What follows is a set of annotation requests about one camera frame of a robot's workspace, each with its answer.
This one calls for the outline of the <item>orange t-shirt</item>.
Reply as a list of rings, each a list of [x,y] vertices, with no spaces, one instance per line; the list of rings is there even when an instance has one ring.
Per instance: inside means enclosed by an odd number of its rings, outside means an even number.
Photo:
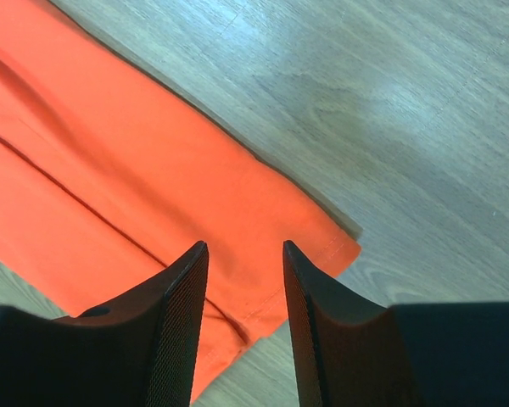
[[[197,398],[287,318],[282,245],[358,243],[200,112],[44,1],[0,1],[0,261],[70,315],[208,244]]]

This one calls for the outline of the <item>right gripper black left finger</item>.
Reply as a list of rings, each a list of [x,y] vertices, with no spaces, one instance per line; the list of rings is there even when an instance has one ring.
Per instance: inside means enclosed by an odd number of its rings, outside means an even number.
[[[186,406],[199,346],[209,250],[77,317],[0,305],[0,406]]]

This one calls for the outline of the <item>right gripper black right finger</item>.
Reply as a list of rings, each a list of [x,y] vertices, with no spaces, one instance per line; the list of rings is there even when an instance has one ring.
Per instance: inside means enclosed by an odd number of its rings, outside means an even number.
[[[299,404],[422,406],[393,312],[318,269],[291,241],[282,261]]]

